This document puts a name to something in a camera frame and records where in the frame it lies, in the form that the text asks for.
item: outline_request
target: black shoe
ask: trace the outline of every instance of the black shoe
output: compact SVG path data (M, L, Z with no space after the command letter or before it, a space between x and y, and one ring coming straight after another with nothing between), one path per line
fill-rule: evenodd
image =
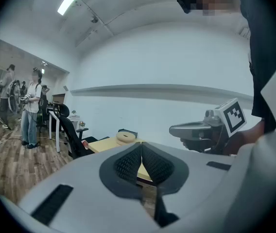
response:
M26 147L28 148L28 149L33 149L33 148L36 148L36 147L38 147L38 146L40 146L40 143L38 142L35 146L33 146L32 144L28 144Z
M33 146L32 144L28 144L28 145L26 146L26 148L28 148L28 149L33 149L33 148L35 148L35 146Z

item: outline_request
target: sleeve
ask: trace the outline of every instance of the sleeve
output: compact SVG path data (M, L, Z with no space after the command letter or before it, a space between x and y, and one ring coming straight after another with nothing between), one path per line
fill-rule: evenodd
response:
M37 86L36 93L35 93L35 96L36 96L37 98L40 98L40 97L41 97L41 91L42 91L42 86L39 84L39 85Z

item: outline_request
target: blue jeans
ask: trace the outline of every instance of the blue jeans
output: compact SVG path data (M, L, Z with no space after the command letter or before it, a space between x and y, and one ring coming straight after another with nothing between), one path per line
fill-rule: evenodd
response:
M29 142L33 146L36 145L36 117L37 113L32 113L27 110L22 112L21 116L21 135L22 140Z

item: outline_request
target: person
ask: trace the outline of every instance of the person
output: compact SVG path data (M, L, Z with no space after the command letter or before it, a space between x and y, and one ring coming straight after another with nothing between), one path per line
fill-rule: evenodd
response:
M19 99L19 97L20 97L20 82L19 82L19 80L16 80L16 83L17 83L18 91L19 91L19 95L18 95L18 99ZM18 108L17 113L19 113L20 112L19 100L16 100L16 107Z
M8 94L7 89L9 88L10 83L15 79L15 66L11 64L7 68L7 73L5 74L2 82L0 83L2 87L1 99L0 99L0 123L4 129L11 128L8 125L7 112L8 112Z
M50 89L47 87L47 85L42 86L42 98L43 98L44 100L47 99L47 98L46 98L46 93L48 93L49 90L50 90Z
M22 82L22 86L21 86L21 89L20 89L20 96L21 97L24 97L27 93L27 87L26 87L26 82L23 81Z
M203 8L217 10L219 4L216 4L216 1L220 0L197 1L203 4ZM239 10L242 13L248 21L251 32L249 67L254 83L252 115L260 117L261 121L249 130L234 134L223 149L225 155L237 154L241 146L255 143L259 137L276 129L273 114L260 93L276 71L276 7L272 8L268 0L234 1L238 2L233 3L234 6L231 10ZM222 9L223 7L223 4L220 4L218 8ZM219 133L215 133L213 135L214 142L217 142L219 137ZM186 139L181 139L181 141L188 149L193 149L196 144L196 142Z
M34 68L32 72L33 82L28 87L28 94L31 95L31 98L25 105L21 116L22 145L28 149L38 146L36 139L36 118L39 110L38 102L42 91L41 78L41 71Z

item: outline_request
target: wooden desk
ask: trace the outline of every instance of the wooden desk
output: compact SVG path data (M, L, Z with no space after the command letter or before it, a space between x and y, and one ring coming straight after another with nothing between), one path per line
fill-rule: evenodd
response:
M135 142L144 142L144 140L141 140L137 138ZM95 153L106 151L115 147L119 147L120 145L116 142L116 137L107 138L101 141L92 142L89 143L88 147ZM149 174L147 173L147 170L144 168L143 164L141 163L141 166L138 170L137 177L147 180L151 182L152 180L149 177Z

